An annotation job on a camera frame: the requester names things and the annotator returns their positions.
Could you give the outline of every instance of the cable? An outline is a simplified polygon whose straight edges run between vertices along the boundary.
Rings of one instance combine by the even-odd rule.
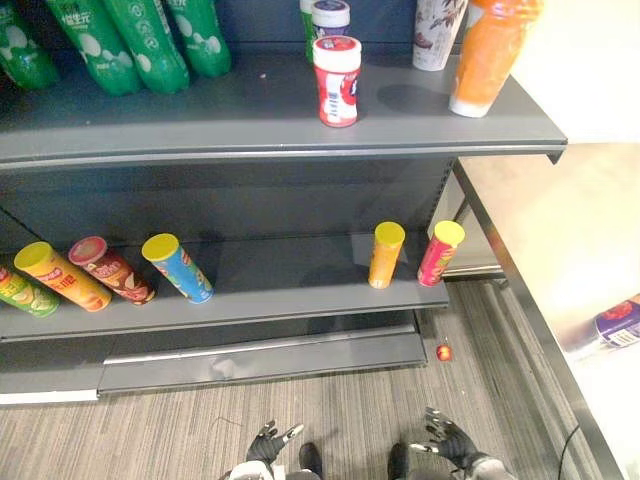
[[[558,465],[558,480],[560,480],[560,476],[562,475],[562,462],[564,461],[564,454],[567,451],[567,447],[569,446],[569,442],[571,441],[571,437],[575,435],[575,433],[580,428],[580,425],[576,425],[576,428],[569,434],[566,442],[564,442],[564,447],[562,448],[562,454],[560,455],[560,465]]]

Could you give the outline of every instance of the gray carpet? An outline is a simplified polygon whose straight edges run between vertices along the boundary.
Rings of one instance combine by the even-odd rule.
[[[478,448],[521,479],[554,479],[576,425],[508,288],[448,285],[448,309],[421,311],[429,364],[249,385],[105,396],[95,404],[0,410],[0,478],[217,479],[243,459],[261,424],[306,425],[280,462],[293,469],[304,441],[319,446],[327,479],[386,480],[400,438],[425,438],[426,405],[446,412]],[[439,362],[447,337],[454,360]],[[432,455],[415,468],[447,472]],[[597,479],[580,432],[564,479]]]

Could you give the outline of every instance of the gray metal shelf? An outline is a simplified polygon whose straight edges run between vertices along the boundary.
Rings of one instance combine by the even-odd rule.
[[[360,119],[329,128],[316,115],[314,73],[303,55],[244,54],[222,78],[186,91],[112,98],[81,65],[39,92],[0,96],[0,169],[161,163],[186,159],[542,153],[566,138],[510,78],[483,119],[447,109],[457,64],[411,67],[408,56],[366,56]]]
[[[0,344],[0,405],[426,361],[413,311]]]
[[[371,235],[187,244],[215,283],[213,299],[202,305],[187,302],[141,260],[139,247],[131,247],[124,256],[158,284],[152,302],[135,306],[114,298],[98,313],[63,303],[46,319],[7,307],[0,316],[0,337],[11,342],[446,306],[444,285],[426,288],[416,280],[423,237],[408,235],[395,280],[385,290],[367,283]]]

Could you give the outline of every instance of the red chip can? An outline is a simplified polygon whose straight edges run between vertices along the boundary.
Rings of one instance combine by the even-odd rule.
[[[318,83],[318,116],[330,127],[348,127],[358,118],[356,107],[362,45],[342,35],[313,43]]]
[[[102,237],[77,242],[69,251],[69,260],[135,305],[144,305],[156,294],[120,254],[107,247]]]
[[[440,281],[440,276],[463,240],[464,229],[456,222],[445,220],[436,224],[418,269],[420,285],[433,287]]]

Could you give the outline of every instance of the blue chip can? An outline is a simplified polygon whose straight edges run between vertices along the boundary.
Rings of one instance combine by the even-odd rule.
[[[149,260],[191,303],[204,303],[213,296],[213,287],[175,235],[161,233],[142,246]]]

